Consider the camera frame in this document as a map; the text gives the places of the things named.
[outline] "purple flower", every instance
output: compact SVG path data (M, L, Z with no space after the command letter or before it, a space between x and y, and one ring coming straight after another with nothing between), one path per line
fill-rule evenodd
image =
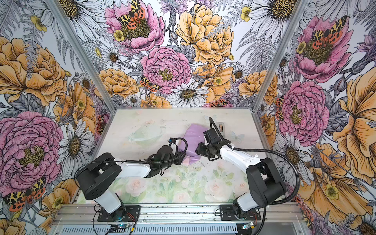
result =
M105 9L106 24L109 25L107 31L114 35L115 42L120 43L120 53L124 55L150 50L164 40L165 23L162 17L158 18L150 4L146 6L142 0L140 3L145 10L145 18L136 23L136 29L123 27L118 21L118 17L129 14L131 4Z
M197 0L197 4L205 5L207 8L214 6L213 0Z
M187 10L187 0L161 0L161 12L177 12L179 15Z
M352 30L349 29L349 18L341 30L342 36L333 44L324 42L318 49L313 47L312 34L315 30L326 31L336 22L323 21L314 17L303 30L303 35L298 38L298 47L295 57L290 60L291 71L302 74L306 79L315 79L319 83L328 81L345 66L351 53L346 53L349 47Z
M284 119L279 122L281 133L288 132L299 139L302 146L314 144L329 121L322 87L313 81L294 81L284 95L282 113Z
M322 217L316 211L312 211L312 216L314 218L314 227L316 234L330 235L332 234L332 228L325 222L324 217Z
M0 193L25 191L45 177L51 183L60 172L58 124L38 112L22 112L0 120Z
M184 54L168 47L156 47L148 56L140 60L143 75L153 84L161 87L161 93L170 94L171 89L188 83L191 78L191 67Z

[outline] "mounting plate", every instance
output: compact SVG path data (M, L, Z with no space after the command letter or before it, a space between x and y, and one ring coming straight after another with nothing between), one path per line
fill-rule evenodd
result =
M229 221L229 220L239 220L235 216L235 212L232 209L232 205L219 205L219 211L221 213L221 220L222 221ZM256 209L251 209L247 213L243 215L243 220L261 220L260 213L256 212Z
M125 212L131 214L135 221L138 221L138 216L140 213L141 206L124 206ZM122 220L116 222L132 222L132 218L125 214L125 217ZM115 222L115 219L111 216L111 214L107 213L107 211L102 207L98 216L98 222Z

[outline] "purple cloth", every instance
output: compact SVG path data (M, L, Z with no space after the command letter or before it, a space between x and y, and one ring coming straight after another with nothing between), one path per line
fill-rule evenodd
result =
M184 139L187 140L188 148L186 151L186 156L183 160L184 165L191 165L192 163L200 160L201 156L196 154L196 148L200 142L205 142L204 131L207 130L207 127L192 124L185 132ZM180 141L178 146L179 150L183 151L185 148L185 143Z

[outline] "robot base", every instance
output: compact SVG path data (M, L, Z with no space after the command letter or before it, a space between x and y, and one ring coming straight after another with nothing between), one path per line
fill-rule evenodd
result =
M141 206L121 206L113 213L109 214L104 208L100 210L98 222L132 222L133 219L125 213L134 217L138 221Z
M251 209L244 213L241 217L238 218L235 216L235 211L232 205L219 205L219 211L221 213L221 220L222 221L229 221L229 220L261 220L260 213L257 213L255 209Z

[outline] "metal vent grille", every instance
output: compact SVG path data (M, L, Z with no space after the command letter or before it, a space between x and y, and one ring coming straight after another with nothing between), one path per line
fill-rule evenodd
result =
M95 230L98 234L105 234L110 229L109 225L97 226ZM118 229L109 235L129 234L130 228ZM132 234L235 234L237 233L236 224L137 224ZM95 235L94 229L90 225L64 225L59 235Z

